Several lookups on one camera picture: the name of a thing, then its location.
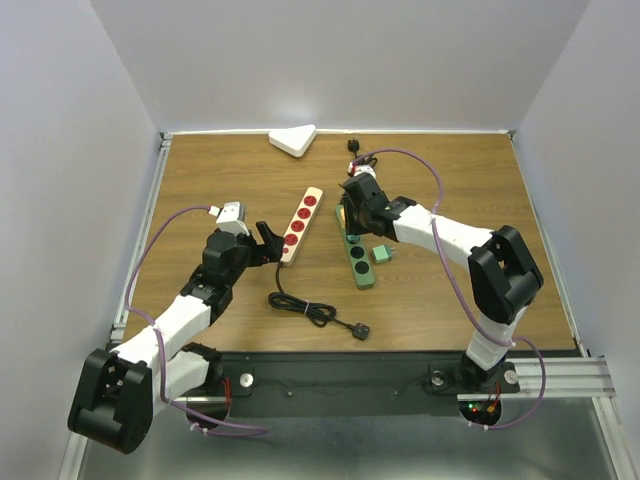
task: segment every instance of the power strip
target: power strip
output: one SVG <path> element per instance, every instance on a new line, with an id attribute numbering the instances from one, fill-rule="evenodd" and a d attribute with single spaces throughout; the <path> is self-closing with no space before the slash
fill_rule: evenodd
<path id="1" fill-rule="evenodd" d="M 323 192 L 319 188 L 309 187 L 302 197 L 296 213 L 293 215 L 289 227 L 284 234 L 284 249 L 282 250 L 282 265 L 290 267 L 296 258 L 300 244 L 309 230 L 311 220 L 315 217 Z"/>
<path id="2" fill-rule="evenodd" d="M 367 257 L 367 249 L 359 235 L 347 238 L 347 232 L 344 230 L 344 211 L 343 206 L 336 207 L 336 218 L 340 226 L 340 233 L 344 248 L 347 251 L 347 258 L 353 272 L 353 279 L 356 281 L 358 290 L 365 290 L 373 287 L 376 283 L 376 277 L 373 275 L 373 267 Z"/>

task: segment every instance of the green power strip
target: green power strip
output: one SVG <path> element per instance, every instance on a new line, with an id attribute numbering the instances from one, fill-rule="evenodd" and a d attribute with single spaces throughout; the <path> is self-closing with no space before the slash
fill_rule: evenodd
<path id="1" fill-rule="evenodd" d="M 356 237 L 357 241 L 354 238 L 347 240 L 347 233 L 344 230 L 344 221 L 342 220 L 342 205 L 336 207 L 336 218 L 340 226 L 344 248 L 347 251 L 347 258 L 351 263 L 351 271 L 356 281 L 356 287 L 359 290 L 373 287 L 373 284 L 376 283 L 376 277 L 373 275 L 373 267 L 369 263 L 364 243 L 360 237 Z"/>

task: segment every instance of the metal floor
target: metal floor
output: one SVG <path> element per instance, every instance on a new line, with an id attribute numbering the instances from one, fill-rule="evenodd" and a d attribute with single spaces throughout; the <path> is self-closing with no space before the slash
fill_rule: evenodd
<path id="1" fill-rule="evenodd" d="M 529 400 L 503 402 L 502 421 Z M 547 399 L 506 431 L 430 416 L 268 419 L 252 439 L 205 438 L 169 409 L 125 456 L 89 442 L 80 478 L 149 479 L 597 479 L 617 478 L 589 398 Z"/>

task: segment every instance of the black cable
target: black cable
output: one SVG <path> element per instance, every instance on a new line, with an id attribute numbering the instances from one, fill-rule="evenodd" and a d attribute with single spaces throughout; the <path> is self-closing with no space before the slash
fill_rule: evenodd
<path id="1" fill-rule="evenodd" d="M 353 153 L 353 159 L 358 158 L 358 151 L 360 150 L 360 142 L 355 138 L 347 140 L 347 150 Z M 378 164 L 378 159 L 373 155 L 363 158 L 358 162 L 358 165 L 369 165 L 371 168 L 375 168 Z"/>
<path id="2" fill-rule="evenodd" d="M 293 295 L 289 295 L 284 291 L 280 284 L 280 269 L 282 262 L 278 263 L 276 268 L 276 285 L 277 292 L 269 294 L 269 305 L 278 310 L 286 310 L 287 312 L 296 312 L 306 315 L 316 327 L 324 328 L 329 322 L 335 322 L 345 328 L 351 330 L 351 334 L 358 340 L 366 340 L 369 336 L 369 327 L 364 323 L 356 323 L 351 325 L 336 318 L 338 311 L 333 305 L 326 303 L 307 302 Z"/>

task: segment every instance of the green plug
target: green plug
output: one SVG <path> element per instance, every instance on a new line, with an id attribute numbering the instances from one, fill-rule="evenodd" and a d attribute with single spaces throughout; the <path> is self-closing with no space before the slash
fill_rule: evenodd
<path id="1" fill-rule="evenodd" d="M 373 261 L 376 263 L 387 263 L 393 258 L 393 250 L 389 245 L 380 245 L 371 250 Z"/>

